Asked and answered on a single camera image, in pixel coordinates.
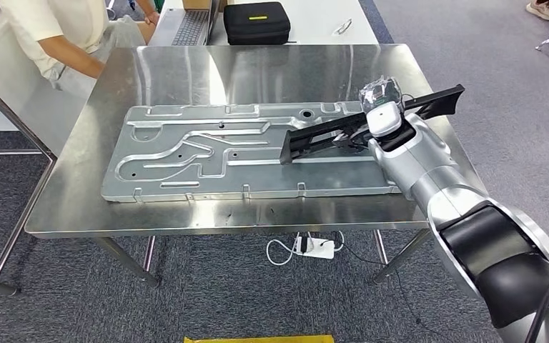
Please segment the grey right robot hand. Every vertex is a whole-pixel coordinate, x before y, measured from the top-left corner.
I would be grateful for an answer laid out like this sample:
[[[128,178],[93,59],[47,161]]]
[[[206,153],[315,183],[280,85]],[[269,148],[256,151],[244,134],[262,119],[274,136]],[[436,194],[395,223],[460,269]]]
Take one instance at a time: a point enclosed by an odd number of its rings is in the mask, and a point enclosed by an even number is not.
[[[360,91],[360,102],[364,113],[377,107],[393,102],[400,112],[404,112],[402,91],[397,80],[391,76],[381,76],[379,79],[366,84]]]

